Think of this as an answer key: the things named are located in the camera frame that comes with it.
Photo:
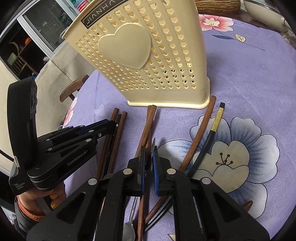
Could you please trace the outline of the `left hand yellow nails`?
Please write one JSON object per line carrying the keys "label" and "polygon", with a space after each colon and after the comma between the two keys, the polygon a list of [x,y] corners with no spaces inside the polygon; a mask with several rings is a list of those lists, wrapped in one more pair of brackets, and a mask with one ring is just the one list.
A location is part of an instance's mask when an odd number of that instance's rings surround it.
{"label": "left hand yellow nails", "polygon": [[33,221],[41,221],[45,216],[44,209],[41,208],[40,200],[45,201],[45,207],[55,209],[66,199],[64,182],[61,182],[53,190],[42,191],[36,187],[17,195],[16,203],[22,214]]}

